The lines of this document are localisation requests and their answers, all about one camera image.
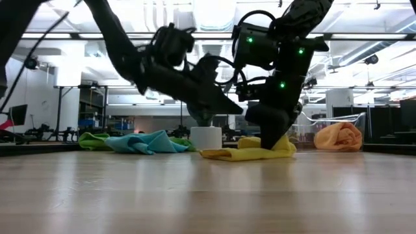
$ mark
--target ceiling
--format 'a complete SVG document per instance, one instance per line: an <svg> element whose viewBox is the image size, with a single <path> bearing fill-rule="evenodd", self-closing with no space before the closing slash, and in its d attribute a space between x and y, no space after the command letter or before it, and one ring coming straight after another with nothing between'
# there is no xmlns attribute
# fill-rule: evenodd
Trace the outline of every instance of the ceiling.
<svg viewBox="0 0 416 234"><path fill-rule="evenodd" d="M231 32L232 27L243 15L252 10L267 10L275 17L281 16L289 6L290 0L283 0L278 8L278 1L268 0L120 0L109 3L120 18L128 33L148 33L169 22L179 28L196 27L198 32ZM375 0L335 0L324 21L313 33L414 33L416 16L408 0L379 0L381 4L375 10ZM98 27L84 3L75 9L75 1L60 0L44 3L36 13L27 29L28 32L44 32L65 10L71 10L69 17L61 23L55 33L98 33ZM252 16L246 20L260 26L267 26L269 19L265 16ZM69 41L45 41L44 49L62 49ZM135 44L147 43L135 41ZM197 40L194 51L188 55L190 62L197 62L205 53L220 55L232 60L231 45L228 40ZM22 40L20 51L31 47L33 42ZM413 86L416 85L415 42L328 42L330 51L315 53L309 76L316 77L318 86L364 86L373 81L375 86ZM111 66L102 41L87 41L85 55L80 58L84 64L83 79L98 81L101 85L130 85L123 80ZM61 66L59 55L50 51L39 56L43 62ZM361 61L373 54L379 57L379 63L365 65ZM225 64L217 70L217 80L228 80L233 73ZM244 69L246 76L267 75L267 71L255 67ZM323 100L325 89L309 90L304 95L312 101ZM412 90L356 90L356 99L364 103L368 97L379 101L413 96ZM110 94L137 94L133 88L112 89Z"/></svg>

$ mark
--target white pillar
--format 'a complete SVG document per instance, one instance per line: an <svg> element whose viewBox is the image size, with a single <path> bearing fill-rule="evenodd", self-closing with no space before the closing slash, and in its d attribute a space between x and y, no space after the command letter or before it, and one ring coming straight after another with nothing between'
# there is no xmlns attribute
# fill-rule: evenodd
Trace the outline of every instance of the white pillar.
<svg viewBox="0 0 416 234"><path fill-rule="evenodd" d="M333 117L333 107L349 107L354 104L352 89L334 89L326 91L326 117Z"/></svg>
<svg viewBox="0 0 416 234"><path fill-rule="evenodd" d="M55 72L55 86L78 86L81 84L86 42L65 42L62 49L66 54L61 57ZM67 127L78 128L79 89L64 88L60 108L60 131Z"/></svg>
<svg viewBox="0 0 416 234"><path fill-rule="evenodd" d="M228 125L230 129L235 129L235 115L234 114L228 115Z"/></svg>

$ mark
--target yellow towel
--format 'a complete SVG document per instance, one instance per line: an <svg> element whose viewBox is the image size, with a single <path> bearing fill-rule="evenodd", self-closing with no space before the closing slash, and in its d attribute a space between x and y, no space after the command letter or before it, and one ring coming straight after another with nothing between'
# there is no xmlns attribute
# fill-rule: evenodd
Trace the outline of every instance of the yellow towel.
<svg viewBox="0 0 416 234"><path fill-rule="evenodd" d="M218 159L224 161L247 161L256 159L276 159L292 157L296 153L296 147L289 142L289 138L283 135L271 150L260 147L259 137L245 137L239 140L238 149L208 149L200 151L206 159Z"/></svg>
<svg viewBox="0 0 416 234"><path fill-rule="evenodd" d="M359 151L363 137L354 124L341 122L320 130L315 135L314 143L320 150Z"/></svg>

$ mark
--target blue towel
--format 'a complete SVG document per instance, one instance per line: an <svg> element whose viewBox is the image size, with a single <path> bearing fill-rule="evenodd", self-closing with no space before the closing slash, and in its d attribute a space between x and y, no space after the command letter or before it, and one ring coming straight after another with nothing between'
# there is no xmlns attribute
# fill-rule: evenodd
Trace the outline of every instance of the blue towel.
<svg viewBox="0 0 416 234"><path fill-rule="evenodd" d="M181 153L189 146L182 146L169 140L166 131L154 133L133 133L125 136L112 136L105 140L105 144L116 153Z"/></svg>

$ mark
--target white container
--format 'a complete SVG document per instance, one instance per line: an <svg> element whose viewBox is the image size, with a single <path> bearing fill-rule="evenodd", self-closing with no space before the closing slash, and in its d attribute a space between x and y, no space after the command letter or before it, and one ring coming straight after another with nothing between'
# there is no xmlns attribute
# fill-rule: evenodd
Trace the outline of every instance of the white container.
<svg viewBox="0 0 416 234"><path fill-rule="evenodd" d="M220 127L191 127L190 141L197 150L219 150L222 148Z"/></svg>

